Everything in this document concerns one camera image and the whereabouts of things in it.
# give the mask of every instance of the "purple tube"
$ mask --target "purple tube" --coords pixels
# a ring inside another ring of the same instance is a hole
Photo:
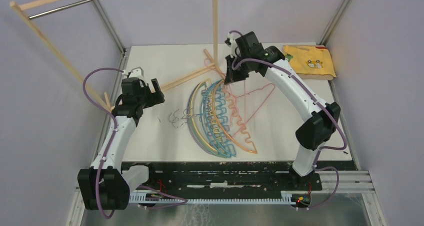
[[[89,94],[87,93],[87,89],[86,89],[86,83],[87,83],[87,79],[92,75],[92,74],[94,74],[94,73],[96,73],[96,72],[99,72],[99,71],[104,71],[104,70],[112,70],[112,71],[117,71],[117,72],[121,72],[121,73],[123,73],[124,71],[123,70],[120,70],[120,69],[116,69],[116,68],[99,68],[99,69],[96,69],[96,70],[94,70],[94,71],[92,71],[92,72],[90,72],[85,78],[84,78],[84,81],[82,82],[82,90],[84,91],[84,95],[85,95],[85,97],[87,97],[87,99],[93,104],[93,105],[95,105],[96,107],[98,107],[100,110],[102,110],[102,111],[104,111],[104,112],[106,112],[106,114],[108,114],[110,117],[111,117],[111,119],[113,120],[113,127],[114,127],[114,129],[116,129],[117,128],[117,125],[118,125],[118,123],[117,123],[117,120],[116,120],[116,118],[108,111],[108,110],[106,110],[105,108],[103,108],[100,104],[98,104],[97,102],[95,102],[95,101],[93,101],[93,99],[91,99],[91,97],[89,96]],[[112,131],[112,134],[111,134],[111,136],[110,136],[110,139],[109,139],[109,141],[107,142],[107,145],[106,145],[106,148],[104,149],[104,152],[103,152],[103,155],[102,155],[102,157],[106,157],[106,155],[108,154],[108,151],[109,151],[109,148],[111,147],[111,144],[112,144],[112,141],[113,141],[113,139],[114,139],[114,137],[115,137],[115,133],[116,133],[116,131]],[[105,218],[105,219],[109,219],[109,218],[111,218],[112,216],[113,216],[113,214],[114,214],[114,212],[115,212],[115,210],[112,210],[112,212],[109,214],[109,215],[106,215],[106,213],[105,213],[105,211],[103,210],[103,208],[102,208],[102,204],[101,204],[101,202],[100,202],[100,193],[99,193],[99,189],[98,189],[98,185],[99,185],[99,182],[100,182],[100,171],[101,171],[101,169],[102,169],[102,167],[103,167],[103,163],[104,163],[105,161],[102,159],[102,160],[100,160],[100,163],[99,163],[99,165],[98,165],[98,169],[97,169],[97,174],[95,175],[95,200],[96,200],[96,202],[97,202],[97,207],[98,207],[98,210],[100,211],[100,214]]]
[[[316,163],[318,161],[318,158],[319,158],[319,156],[321,154],[321,150],[322,149],[345,150],[347,148],[347,146],[348,146],[348,140],[346,139],[345,134],[341,131],[342,129],[339,127],[339,125],[337,124],[337,122],[333,118],[333,116],[330,114],[330,112],[320,102],[318,102],[318,100],[312,94],[312,92],[310,90],[308,90],[308,88],[302,83],[302,81],[299,78],[297,78],[296,76],[294,76],[290,71],[288,71],[288,70],[286,70],[286,69],[284,69],[282,67],[279,67],[277,65],[274,65],[272,63],[269,63],[269,62],[266,62],[266,61],[262,61],[262,60],[258,60],[258,59],[253,59],[253,58],[247,58],[247,59],[243,59],[243,60],[239,61],[237,63],[237,65],[235,65],[234,67],[232,67],[233,70],[236,70],[237,68],[239,68],[242,65],[242,63],[244,63],[244,62],[261,63],[261,64],[264,64],[264,65],[269,66],[269,67],[277,68],[278,70],[280,70],[280,71],[286,73],[287,75],[289,75],[291,78],[293,78],[293,80],[295,80],[299,84],[300,87],[302,87],[302,89],[310,96],[310,98],[313,100],[313,102],[315,102],[324,111],[324,113],[329,117],[329,119],[334,124],[334,126],[337,129],[337,131],[339,132],[339,134],[340,134],[340,136],[341,136],[341,138],[343,140],[343,147],[323,146],[323,147],[319,148],[318,149],[318,152],[316,153],[315,159],[313,160],[313,164],[312,164],[313,165],[313,169],[316,172],[325,171],[325,170],[328,170],[328,169],[332,169],[332,170],[335,171],[336,176],[337,176],[337,180],[336,180],[336,183],[335,183],[336,186],[334,187],[334,191],[330,194],[330,196],[328,197],[328,199],[325,200],[324,202],[319,203],[317,205],[314,205],[312,207],[300,208],[300,209],[309,210],[309,209],[321,207],[321,206],[327,204],[332,199],[332,197],[334,196],[334,194],[337,191],[337,188],[338,188],[338,185],[339,185],[339,181],[340,181],[340,179],[339,179],[339,172],[337,171],[337,169],[335,167],[331,167],[331,166],[330,167],[324,167],[324,168],[318,169],[318,168],[316,168]]]
[[[239,34],[240,36],[243,36],[243,34],[242,34],[241,32],[236,31],[236,30],[231,30],[229,33],[237,33],[237,34]]]
[[[148,187],[148,186],[140,185],[139,187],[142,187],[142,188],[148,189],[148,190],[150,190],[150,191],[156,192],[156,193],[158,193],[158,194],[160,194],[160,195],[163,195],[163,196],[166,196],[166,197],[170,197],[170,198],[173,198],[173,199],[177,199],[177,200],[184,201],[184,202],[173,203],[173,204],[168,204],[168,205],[159,206],[159,207],[148,207],[148,208],[146,208],[146,209],[148,209],[148,210],[160,209],[160,208],[166,208],[166,207],[174,207],[174,206],[182,205],[182,204],[185,204],[185,203],[187,203],[187,202],[188,202],[188,200],[187,200],[187,199],[185,199],[185,198],[177,197],[177,196],[172,196],[172,195],[169,195],[169,194],[167,194],[167,193],[164,193],[164,192],[158,191],[158,190],[156,190],[156,189],[153,189],[153,188],[151,188],[151,187]]]

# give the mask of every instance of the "yellow cloth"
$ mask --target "yellow cloth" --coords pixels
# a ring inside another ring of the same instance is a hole
[[[284,46],[283,53],[298,74],[336,77],[330,53],[324,46]]]

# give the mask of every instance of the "white table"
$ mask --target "white table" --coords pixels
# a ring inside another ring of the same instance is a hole
[[[264,43],[264,48],[274,45],[282,49],[283,43]],[[144,77],[157,78],[163,85],[178,77],[204,67],[203,49],[213,51],[212,45],[169,45],[169,46],[133,46],[130,51],[126,69],[136,67],[144,69]],[[226,71],[225,56],[230,49],[221,44],[219,51],[219,65]],[[212,81],[219,79],[217,72],[210,71],[186,83],[183,83],[166,92],[165,102],[144,110],[136,131],[132,135],[123,157],[124,162],[221,162],[221,161],[293,161],[299,148],[295,131],[303,124],[297,110],[277,88],[268,100],[258,110],[256,115],[247,124],[258,154],[252,154],[236,147],[237,156],[231,159],[222,159],[205,153],[195,143],[185,124],[174,128],[168,121],[168,116],[176,109],[187,107],[187,100],[193,88],[206,78]],[[331,103],[334,101],[329,84],[322,80],[305,81],[315,93]],[[246,90],[261,88],[268,84],[267,79],[260,74],[250,73],[245,81]],[[235,95],[244,91],[243,82],[231,86]],[[246,97],[247,117],[261,104],[272,89],[266,87],[262,91],[251,93]],[[244,99],[237,101],[239,108],[244,109]],[[342,138],[334,133],[327,145],[341,147]],[[349,149],[343,151],[324,150],[320,160],[351,160]]]

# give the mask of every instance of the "wooden drying rack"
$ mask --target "wooden drying rack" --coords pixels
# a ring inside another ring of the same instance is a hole
[[[16,14],[19,15],[19,17],[25,22],[25,24],[40,38],[40,40],[53,52],[53,54],[65,65],[65,67],[72,73],[72,75],[82,84],[84,81],[84,77],[81,76],[81,74],[78,72],[78,70],[72,65],[72,63],[65,57],[65,55],[60,52],[60,50],[53,44],[53,42],[41,31],[41,29],[32,21],[33,19],[49,15],[55,12],[59,12],[62,10],[66,10],[68,8],[72,8],[75,6],[79,6],[85,3],[89,3],[95,0],[83,0],[80,2],[76,2],[73,4],[69,4],[64,7],[60,7],[54,10],[50,10],[44,13],[40,13],[34,16],[28,16],[24,11],[40,6],[44,6],[53,2],[57,2],[60,0],[37,0],[34,2],[26,3],[19,5],[16,2],[11,2],[10,7],[16,12]],[[204,74],[210,70],[216,70],[219,75],[224,78],[224,74],[220,70],[218,66],[218,0],[212,0],[212,14],[213,14],[213,57],[210,55],[210,53],[204,49],[204,54],[207,57],[207,59],[210,61],[210,64],[206,67],[200,68],[198,70],[195,70],[191,73],[188,73],[187,75],[184,75],[178,79],[175,79],[171,82],[165,83],[161,85],[161,90],[166,91],[173,87],[176,87],[188,80],[191,80],[197,76],[200,76],[201,74]],[[102,107],[104,107],[106,110],[111,111],[111,102],[109,100],[108,94],[104,93],[104,99],[105,101],[100,97],[99,94],[88,84],[86,83],[86,88],[88,93],[93,96],[94,100],[97,101]]]

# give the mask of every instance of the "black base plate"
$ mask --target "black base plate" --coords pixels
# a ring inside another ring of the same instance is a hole
[[[292,183],[288,170],[292,162],[153,162],[123,163],[122,169],[134,165],[150,168],[145,185],[159,189],[160,179],[169,194],[188,199],[281,198],[281,191],[322,190],[320,176],[314,173],[301,185]],[[335,166],[338,170],[357,170],[353,161],[320,161],[318,168]],[[223,183],[242,187],[210,187]],[[190,188],[188,185],[203,186]]]

